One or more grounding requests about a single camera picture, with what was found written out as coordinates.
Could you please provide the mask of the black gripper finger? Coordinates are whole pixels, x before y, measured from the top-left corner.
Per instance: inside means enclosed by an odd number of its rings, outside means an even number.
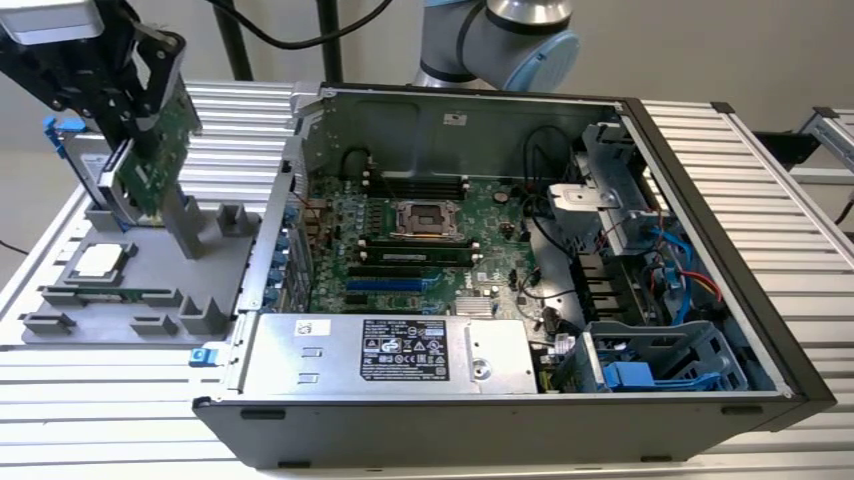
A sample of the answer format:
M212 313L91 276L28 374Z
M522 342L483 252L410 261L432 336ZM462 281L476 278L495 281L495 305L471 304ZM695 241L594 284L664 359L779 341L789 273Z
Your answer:
M132 83L129 87L129 131L141 133L153 128L160 110L172 98L179 79L187 42L181 35L133 22L133 52L148 69L145 81L140 80L131 60Z
M137 136L137 69L131 43L103 39L37 45L1 41L1 73L52 110L92 120L111 145Z

